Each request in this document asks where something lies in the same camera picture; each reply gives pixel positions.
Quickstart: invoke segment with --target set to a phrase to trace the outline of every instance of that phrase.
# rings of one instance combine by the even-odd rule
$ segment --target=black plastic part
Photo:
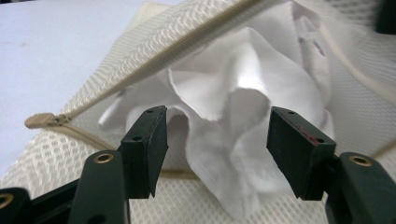
[[[127,195],[130,199],[155,196],[167,145],[166,107],[146,110],[121,140]]]
[[[363,158],[369,165],[354,162],[352,156]],[[352,223],[396,223],[396,185],[377,161],[357,153],[343,153],[337,174]]]
[[[33,221],[32,205],[26,189],[0,189],[0,223],[24,224]]]
[[[68,223],[129,223],[128,204],[121,154],[99,151],[85,161]]]
[[[396,1],[383,0],[375,30],[383,35],[396,35]]]
[[[272,107],[267,148],[297,198],[321,200],[335,142],[294,111]]]
[[[35,223],[67,223],[78,179],[32,200]]]

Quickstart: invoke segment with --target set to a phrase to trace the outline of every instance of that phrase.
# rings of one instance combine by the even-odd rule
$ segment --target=white cloth
[[[325,53],[307,18],[298,21],[299,32],[290,29],[295,26],[292,10],[288,2],[263,12],[245,27],[124,89],[100,118],[100,126],[126,133],[145,109],[166,105],[168,122],[187,118],[188,125],[169,127],[169,133],[177,134],[168,136],[164,167],[188,163],[190,167],[182,168],[191,168],[232,217],[247,217],[290,190],[265,148],[271,106],[294,110],[333,137],[332,117],[325,109],[330,97],[323,81],[329,75]],[[187,162],[171,158],[184,153]]]

